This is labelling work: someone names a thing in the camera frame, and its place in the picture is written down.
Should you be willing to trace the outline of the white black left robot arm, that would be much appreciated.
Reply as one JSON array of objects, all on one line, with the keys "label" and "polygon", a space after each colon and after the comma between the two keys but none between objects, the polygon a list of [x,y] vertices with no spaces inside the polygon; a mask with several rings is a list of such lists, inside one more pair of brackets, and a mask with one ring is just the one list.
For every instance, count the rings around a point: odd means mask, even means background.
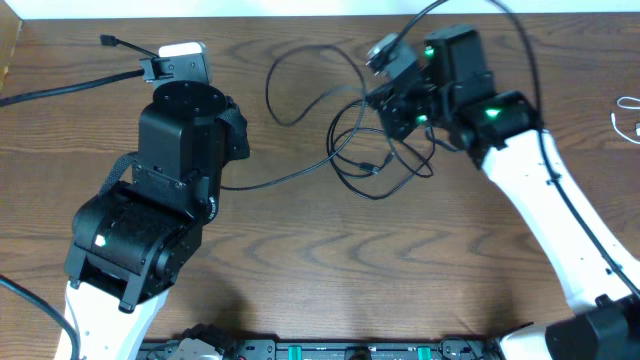
[{"label": "white black left robot arm", "polygon": [[238,104],[196,81],[159,85],[121,156],[72,221],[58,359],[133,359],[219,210],[224,166],[248,158]]}]

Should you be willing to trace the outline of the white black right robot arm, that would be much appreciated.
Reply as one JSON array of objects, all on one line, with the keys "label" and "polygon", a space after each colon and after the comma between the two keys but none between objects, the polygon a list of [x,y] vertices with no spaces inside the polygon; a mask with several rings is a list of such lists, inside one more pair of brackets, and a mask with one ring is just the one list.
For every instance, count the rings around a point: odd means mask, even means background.
[{"label": "white black right robot arm", "polygon": [[444,129],[511,201],[550,261],[572,317],[496,337],[498,359],[635,359],[639,263],[602,221],[566,168],[538,112],[498,92],[481,37],[468,25],[428,34],[417,54],[396,33],[368,54],[389,83],[368,100],[386,135]]}]

